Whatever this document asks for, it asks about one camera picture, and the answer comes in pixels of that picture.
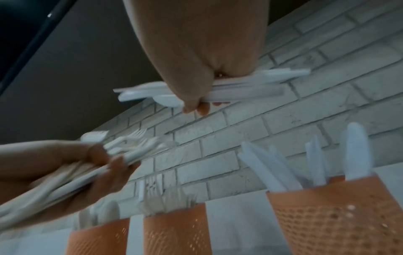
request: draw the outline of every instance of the person's left hand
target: person's left hand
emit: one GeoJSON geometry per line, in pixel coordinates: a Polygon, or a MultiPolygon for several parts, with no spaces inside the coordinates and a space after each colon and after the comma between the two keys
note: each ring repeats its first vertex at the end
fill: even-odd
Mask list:
{"type": "Polygon", "coordinates": [[[0,204],[28,191],[33,181],[76,161],[98,166],[107,164],[109,171],[99,176],[88,189],[29,218],[24,226],[75,213],[120,191],[141,164],[136,162],[127,166],[121,155],[111,158],[102,144],[37,141],[0,145],[0,204]]]}

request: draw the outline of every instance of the hand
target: hand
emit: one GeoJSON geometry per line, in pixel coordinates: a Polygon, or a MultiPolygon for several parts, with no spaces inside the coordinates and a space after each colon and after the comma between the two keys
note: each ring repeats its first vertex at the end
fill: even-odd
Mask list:
{"type": "Polygon", "coordinates": [[[245,76],[264,43],[268,0],[123,0],[136,35],[184,113],[200,104],[213,80],[245,76]]]}
{"type": "Polygon", "coordinates": [[[87,161],[98,166],[108,164],[109,171],[99,176],[88,189],[36,214],[22,225],[75,213],[110,193],[120,191],[141,164],[136,162],[127,166],[121,155],[110,158],[102,144],[37,141],[0,145],[0,204],[28,191],[33,181],[76,161],[87,161]]]}

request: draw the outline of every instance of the white brick wall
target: white brick wall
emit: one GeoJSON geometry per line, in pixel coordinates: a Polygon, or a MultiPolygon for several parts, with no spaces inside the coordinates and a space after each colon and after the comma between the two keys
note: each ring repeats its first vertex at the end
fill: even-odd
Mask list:
{"type": "Polygon", "coordinates": [[[236,157],[242,141],[275,145],[307,172],[304,145],[317,135],[337,175],[339,135],[352,121],[367,128],[377,166],[403,161],[402,8],[402,0],[311,0],[267,29],[258,69],[313,69],[285,83],[283,96],[211,106],[206,117],[147,99],[97,128],[111,129],[113,139],[140,126],[148,137],[168,133],[179,143],[144,160],[110,197],[126,214],[138,213],[134,183],[147,176],[163,189],[181,185],[199,202],[264,189],[236,157]]]}

